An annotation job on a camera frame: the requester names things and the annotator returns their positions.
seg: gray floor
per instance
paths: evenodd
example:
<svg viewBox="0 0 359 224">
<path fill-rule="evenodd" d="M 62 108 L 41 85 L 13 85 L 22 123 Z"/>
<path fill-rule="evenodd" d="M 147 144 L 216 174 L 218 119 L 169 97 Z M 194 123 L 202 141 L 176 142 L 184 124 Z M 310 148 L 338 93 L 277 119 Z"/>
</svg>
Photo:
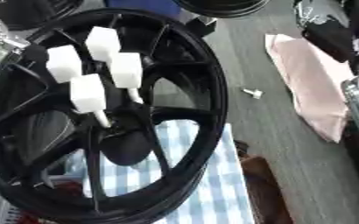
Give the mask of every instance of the gray floor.
<svg viewBox="0 0 359 224">
<path fill-rule="evenodd" d="M 99 1 L 87 1 L 82 10 Z M 246 18 L 220 20 L 217 32 L 206 38 L 227 75 L 229 122 L 251 154 L 271 163 L 295 223 L 359 224 L 359 178 L 345 149 L 325 143 L 297 117 L 264 51 L 265 33 L 299 36 L 291 5 L 292 0 L 275 0 Z M 253 100 L 239 87 L 262 89 L 265 96 Z M 162 102 L 172 102 L 178 93 L 159 91 Z"/>
</svg>

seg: wheel rim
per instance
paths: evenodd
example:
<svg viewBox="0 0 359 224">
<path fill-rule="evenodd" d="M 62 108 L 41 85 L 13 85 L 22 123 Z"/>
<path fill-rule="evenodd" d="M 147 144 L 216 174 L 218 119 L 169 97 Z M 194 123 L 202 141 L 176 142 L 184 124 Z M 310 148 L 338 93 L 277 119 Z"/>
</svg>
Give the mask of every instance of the wheel rim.
<svg viewBox="0 0 359 224">
<path fill-rule="evenodd" d="M 153 30 L 150 44 L 147 46 L 135 44 L 139 41 L 132 42 L 139 36 L 138 33 L 132 34 L 133 28 L 140 27 L 140 23 L 143 27 L 147 27 L 147 30 Z M 74 15 L 49 24 L 32 35 L 30 41 L 45 47 L 73 44 L 83 59 L 84 74 L 100 72 L 103 74 L 102 79 L 105 85 L 109 85 L 109 79 L 105 78 L 106 73 L 103 71 L 104 67 L 102 64 L 91 62 L 92 59 L 86 54 L 86 48 L 81 41 L 86 38 L 92 25 L 115 27 L 120 36 L 126 37 L 121 39 L 123 49 L 126 52 L 139 52 L 143 55 L 144 81 L 140 93 L 146 105 L 128 102 L 125 103 L 126 105 L 121 103 L 121 107 L 118 107 L 111 105 L 108 101 L 108 113 L 116 117 L 118 110 L 124 110 L 126 113 L 133 114 L 141 122 L 149 140 L 155 141 L 153 148 L 159 159 L 161 171 L 165 174 L 164 177 L 135 192 L 112 198 L 105 196 L 100 181 L 99 150 L 95 146 L 102 132 L 96 127 L 94 119 L 90 115 L 77 115 L 73 112 L 67 96 L 67 84 L 54 85 L 53 79 L 47 75 L 47 71 L 42 70 L 41 65 L 10 54 L 0 65 L 0 111 L 4 109 L 7 111 L 0 113 L 0 193 L 22 209 L 50 220 L 66 223 L 93 221 L 95 223 L 106 223 L 105 221 L 141 223 L 140 219 L 156 220 L 179 205 L 178 195 L 182 195 L 182 200 L 184 199 L 183 195 L 186 194 L 183 193 L 183 189 L 192 188 L 188 187 L 189 182 L 200 178 L 200 173 L 219 140 L 227 114 L 227 88 L 222 69 L 207 45 L 189 33 L 183 25 L 169 18 L 136 10 L 94 10 Z M 166 49 L 169 48 L 167 42 L 175 47 Z M 176 52 L 178 50 L 176 47 L 182 49 L 182 54 L 176 56 L 174 53 L 173 56 L 166 57 L 167 51 Z M 23 75 L 25 80 L 9 82 L 10 74 Z M 151 91 L 156 81 L 161 78 L 168 79 L 183 88 L 185 92 L 197 93 L 194 95 L 194 102 L 203 103 L 198 103 L 197 108 L 194 109 L 151 106 L 153 103 Z M 14 95 L 12 87 L 28 86 L 28 84 L 34 86 L 34 91 L 40 94 L 32 94 L 31 98 L 27 96 L 28 93 L 23 92 L 20 95 L 30 100 L 21 106 L 20 103 L 16 103 L 16 107 L 9 106 L 7 101 L 10 102 L 12 98 L 10 95 Z M 15 155 L 10 156 L 12 153 L 9 152 L 12 150 L 7 147 L 15 147 L 12 143 L 12 136 L 9 136 L 10 127 L 22 117 L 43 111 L 64 113 L 77 131 L 63 139 L 60 145 L 56 144 L 56 147 L 45 151 L 29 164 L 24 163 Z M 162 150 L 156 143 L 157 137 L 153 127 L 154 124 L 172 119 L 194 120 L 199 123 L 200 131 L 188 153 L 175 167 L 169 169 L 167 161 L 159 156 Z M 41 179 L 44 169 L 79 148 L 86 153 L 88 174 L 93 183 L 93 199 L 71 197 L 59 189 L 48 187 Z M 171 206 L 170 209 L 159 207 L 163 201 L 175 195 L 179 203 L 171 201 L 170 204 L 175 206 Z M 148 201 L 141 203 L 140 199 L 146 197 L 149 197 Z"/>
</svg>

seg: motorcycle part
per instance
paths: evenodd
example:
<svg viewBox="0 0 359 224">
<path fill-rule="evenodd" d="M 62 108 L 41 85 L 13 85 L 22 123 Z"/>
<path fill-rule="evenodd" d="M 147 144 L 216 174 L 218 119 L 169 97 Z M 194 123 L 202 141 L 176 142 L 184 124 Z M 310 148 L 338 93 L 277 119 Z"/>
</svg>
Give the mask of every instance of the motorcycle part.
<svg viewBox="0 0 359 224">
<path fill-rule="evenodd" d="M 94 26 L 117 29 L 122 51 L 142 55 L 144 75 L 139 92 L 144 104 L 133 102 L 126 90 L 115 88 L 109 69 L 90 57 L 84 43 Z M 152 223 L 178 207 L 200 181 L 226 120 L 226 82 L 207 44 L 177 21 L 119 9 L 66 17 L 50 23 L 28 40 L 45 48 L 73 45 L 83 61 L 83 73 L 100 74 L 107 98 L 105 112 L 114 125 L 104 129 L 93 116 L 76 113 L 69 100 L 68 83 L 57 83 L 45 63 L 11 52 L 0 64 L 0 193 L 32 214 L 70 224 Z M 187 93 L 194 108 L 154 106 L 154 85 L 162 79 Z M 36 125 L 26 124 L 32 117 L 37 120 L 42 113 L 51 111 L 67 116 L 74 132 L 48 149 L 37 151 L 29 141 L 33 137 L 27 135 L 38 131 L 33 129 Z M 200 129 L 188 153 L 175 167 L 170 167 L 154 125 L 177 119 L 193 120 Z M 142 133 L 150 145 L 147 150 L 157 156 L 162 178 L 135 192 L 108 197 L 100 181 L 100 153 L 109 155 L 115 148 L 108 146 L 118 143 L 114 140 L 123 140 L 120 145 L 135 150 L 129 142 L 135 133 L 137 137 Z M 49 167 L 78 149 L 85 152 L 92 198 L 69 195 L 45 178 Z M 145 154 L 145 148 L 139 149 L 138 154 Z M 120 162 L 132 164 L 137 160 L 131 157 L 130 161 Z"/>
<path fill-rule="evenodd" d="M 0 19 L 12 31 L 29 30 L 63 17 L 83 0 L 0 0 Z"/>
</svg>

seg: wheel spoke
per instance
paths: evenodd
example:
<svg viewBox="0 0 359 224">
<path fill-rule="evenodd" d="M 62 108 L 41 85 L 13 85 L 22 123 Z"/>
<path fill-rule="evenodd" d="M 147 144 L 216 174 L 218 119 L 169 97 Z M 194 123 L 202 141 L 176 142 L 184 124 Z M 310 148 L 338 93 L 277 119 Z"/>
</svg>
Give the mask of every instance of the wheel spoke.
<svg viewBox="0 0 359 224">
<path fill-rule="evenodd" d="M 86 131 L 84 150 L 87 160 L 88 178 L 91 186 L 92 201 L 97 213 L 101 211 L 101 203 L 107 199 L 101 182 L 101 154 L 98 150 L 98 136 L 93 128 Z"/>
<path fill-rule="evenodd" d="M 166 175 L 170 171 L 170 165 L 165 157 L 162 145 L 160 144 L 158 135 L 155 131 L 154 124 L 151 119 L 151 110 L 145 105 L 135 105 L 135 107 L 137 108 L 135 116 L 138 117 L 142 127 L 144 127 L 144 134 L 151 143 L 152 151 L 158 159 L 162 175 Z"/>
<path fill-rule="evenodd" d="M 192 120 L 199 125 L 209 125 L 214 120 L 214 113 L 197 108 L 154 107 L 152 120 L 155 124 L 170 120 Z"/>
<path fill-rule="evenodd" d="M 0 125 L 6 126 L 10 122 L 17 122 L 20 119 L 45 111 L 50 104 L 46 103 L 49 94 L 45 91 L 32 97 L 30 100 L 21 103 L 12 110 L 0 115 Z"/>
<path fill-rule="evenodd" d="M 39 74 L 33 72 L 31 69 L 25 67 L 25 66 L 20 66 L 19 64 L 11 64 L 11 67 L 13 69 L 17 69 L 18 71 L 23 72 L 24 74 L 28 74 L 30 75 L 32 78 L 34 78 L 35 80 L 39 81 L 40 83 L 42 83 L 43 85 L 45 85 L 46 88 L 48 88 L 49 84 L 48 81 L 45 80 L 44 77 L 40 76 Z"/>
<path fill-rule="evenodd" d="M 42 171 L 79 148 L 80 141 L 78 135 L 78 133 L 74 132 L 64 139 L 59 140 L 26 165 L 15 178 L 9 181 L 9 184 L 14 185 L 24 180 L 40 179 Z"/>
<path fill-rule="evenodd" d="M 120 17 L 121 17 L 121 14 L 114 15 L 113 18 L 110 20 L 108 28 L 116 28 L 116 23 L 118 22 L 118 19 Z"/>
<path fill-rule="evenodd" d="M 83 44 L 79 43 L 79 41 L 77 41 L 74 37 L 69 35 L 67 32 L 59 29 L 54 29 L 54 32 L 60 35 L 61 37 L 63 37 L 64 39 L 68 40 L 72 45 L 76 47 L 83 47 Z"/>
<path fill-rule="evenodd" d="M 170 165 L 167 161 L 167 158 L 165 157 L 165 153 L 158 139 L 158 135 L 151 123 L 146 126 L 145 134 L 147 135 L 148 140 L 151 142 L 152 151 L 158 159 L 162 175 L 165 176 L 170 171 Z"/>
<path fill-rule="evenodd" d="M 162 38 L 165 36 L 165 34 L 167 33 L 169 28 L 169 25 L 165 25 L 162 27 L 162 29 L 159 31 L 157 37 L 152 41 L 151 43 L 151 47 L 150 47 L 150 57 L 153 57 L 153 54 L 155 53 L 155 51 L 157 50 L 157 47 L 160 43 L 160 41 L 162 40 Z"/>
</svg>

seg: white foam block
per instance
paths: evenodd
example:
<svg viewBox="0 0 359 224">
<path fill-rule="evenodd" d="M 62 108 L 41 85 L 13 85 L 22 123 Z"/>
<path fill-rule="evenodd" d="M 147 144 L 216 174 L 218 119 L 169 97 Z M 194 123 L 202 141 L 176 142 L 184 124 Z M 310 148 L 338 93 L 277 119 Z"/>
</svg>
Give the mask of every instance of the white foam block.
<svg viewBox="0 0 359 224">
<path fill-rule="evenodd" d="M 109 62 L 112 53 L 121 50 L 121 43 L 116 30 L 95 26 L 89 33 L 86 46 L 94 60 Z"/>
<path fill-rule="evenodd" d="M 110 54 L 109 70 L 117 88 L 140 88 L 143 67 L 140 54 L 120 52 Z"/>
<path fill-rule="evenodd" d="M 80 113 L 106 109 L 106 96 L 99 74 L 73 78 L 70 84 L 71 101 Z"/>
<path fill-rule="evenodd" d="M 49 60 L 46 62 L 46 68 L 58 83 L 82 76 L 82 62 L 74 46 L 54 47 L 47 52 Z"/>
</svg>

